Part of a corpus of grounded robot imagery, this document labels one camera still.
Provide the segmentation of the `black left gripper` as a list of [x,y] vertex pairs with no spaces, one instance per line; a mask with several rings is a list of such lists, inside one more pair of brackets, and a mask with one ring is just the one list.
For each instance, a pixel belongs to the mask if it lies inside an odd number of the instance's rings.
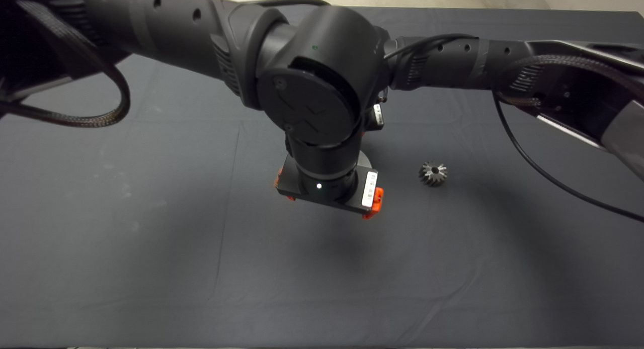
[[287,156],[274,180],[274,188],[288,200],[317,203],[372,219],[382,209],[384,189],[378,187],[379,173],[365,154],[347,174],[332,180],[309,177]]

